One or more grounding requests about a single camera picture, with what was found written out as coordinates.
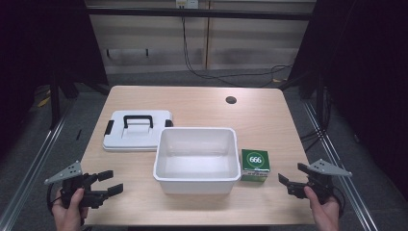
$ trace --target green box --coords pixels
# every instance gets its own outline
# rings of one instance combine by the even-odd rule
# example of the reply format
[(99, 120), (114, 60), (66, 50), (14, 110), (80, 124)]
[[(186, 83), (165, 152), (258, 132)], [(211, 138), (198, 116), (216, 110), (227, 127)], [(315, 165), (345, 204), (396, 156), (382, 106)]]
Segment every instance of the green box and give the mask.
[(270, 173), (267, 151), (242, 150), (242, 181), (264, 182)]

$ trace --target wall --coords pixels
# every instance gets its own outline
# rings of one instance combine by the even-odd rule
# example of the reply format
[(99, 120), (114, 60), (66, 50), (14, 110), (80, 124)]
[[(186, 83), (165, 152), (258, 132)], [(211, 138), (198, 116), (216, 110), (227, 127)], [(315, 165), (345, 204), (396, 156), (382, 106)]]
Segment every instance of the wall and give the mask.
[[(87, 0), (89, 6), (175, 8), (174, 0)], [(310, 13), (313, 0), (199, 1), (199, 9)], [(180, 17), (91, 15), (107, 73), (187, 69)], [(186, 18), (194, 69), (291, 64), (307, 21)], [(109, 49), (111, 57), (106, 57)]]

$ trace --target metal rail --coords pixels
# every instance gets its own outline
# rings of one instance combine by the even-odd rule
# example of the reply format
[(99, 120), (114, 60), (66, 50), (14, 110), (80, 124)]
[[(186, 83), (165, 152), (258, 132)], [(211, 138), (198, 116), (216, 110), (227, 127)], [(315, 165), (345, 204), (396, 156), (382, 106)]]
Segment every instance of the metal rail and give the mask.
[[(309, 118), (311, 119), (313, 123), (313, 126), (315, 127), (315, 130), (320, 131), (320, 125), (318, 123), (317, 114), (316, 114), (315, 109), (313, 108), (312, 103), (309, 100), (306, 100), (304, 102), (304, 106), (306, 108)], [(336, 149), (334, 148), (334, 145), (332, 141), (330, 140), (329, 136), (326, 133), (321, 133), (321, 136), (319, 136), (319, 139), (331, 163), (334, 166), (345, 169), (342, 163), (342, 160), (339, 154), (337, 153)], [(364, 230), (368, 230), (368, 231), (378, 230), (370, 214), (370, 211), (367, 208), (366, 203), (364, 202), (360, 194), (357, 192), (357, 189), (354, 187), (354, 184), (351, 181), (351, 179), (349, 177), (343, 177), (343, 176), (339, 176), (339, 179), (344, 188), (345, 194), (347, 195), (348, 199), (350, 200), (351, 205), (353, 206), (354, 211), (356, 212), (358, 219), (363, 225)]]
[(34, 183), (36, 182), (37, 177), (49, 156), (50, 151), (55, 141), (57, 140), (57, 137), (60, 135), (61, 130), (64, 127), (65, 119), (69, 112), (71, 111), (73, 104), (74, 100), (69, 100), (68, 105), (60, 121), (56, 124), (54, 129), (48, 132), (48, 135), (45, 138), (45, 141), (42, 144), (41, 148), (39, 149), (36, 158), (34, 159), (26, 175), (24, 176), (24, 179), (18, 186), (15, 195), (11, 199), (10, 203), (7, 205), (7, 208), (5, 209), (0, 218), (1, 231), (12, 230), (19, 213), (21, 212), (21, 209), (23, 208), (24, 203), (26, 202), (31, 192), (31, 189), (33, 188)]
[(124, 7), (55, 7), (38, 6), (37, 13), (87, 13), (96, 15), (132, 15), (132, 16), (176, 16), (176, 17), (217, 17), (217, 18), (247, 18), (299, 20), (312, 19), (312, 13), (276, 13), (276, 12), (243, 12), (222, 10), (170, 9), (170, 8), (124, 8)]

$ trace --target hand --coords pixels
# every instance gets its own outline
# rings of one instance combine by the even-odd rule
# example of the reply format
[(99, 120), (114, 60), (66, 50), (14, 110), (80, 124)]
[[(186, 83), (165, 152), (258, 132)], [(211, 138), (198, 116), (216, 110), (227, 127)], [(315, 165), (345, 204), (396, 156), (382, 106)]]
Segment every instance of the hand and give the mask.
[(319, 231), (339, 231), (339, 203), (331, 196), (327, 201), (320, 205), (318, 196), (312, 188), (304, 188), (306, 196), (310, 200), (313, 219)]
[[(61, 196), (60, 191), (57, 191), (57, 198)], [(54, 202), (52, 213), (54, 215), (55, 224), (58, 231), (79, 231), (81, 230), (81, 218), (86, 218), (88, 208), (79, 209), (79, 203), (84, 197), (84, 189), (78, 189), (71, 197), (69, 208), (64, 208), (61, 199)]]

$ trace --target white plastic bin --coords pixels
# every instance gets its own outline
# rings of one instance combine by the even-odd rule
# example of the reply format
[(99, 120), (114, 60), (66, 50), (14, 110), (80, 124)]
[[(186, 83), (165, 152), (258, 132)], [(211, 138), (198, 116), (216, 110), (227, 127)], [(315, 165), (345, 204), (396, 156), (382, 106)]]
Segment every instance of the white plastic bin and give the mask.
[(231, 128), (165, 128), (153, 175), (165, 193), (226, 194), (241, 177), (237, 136)]

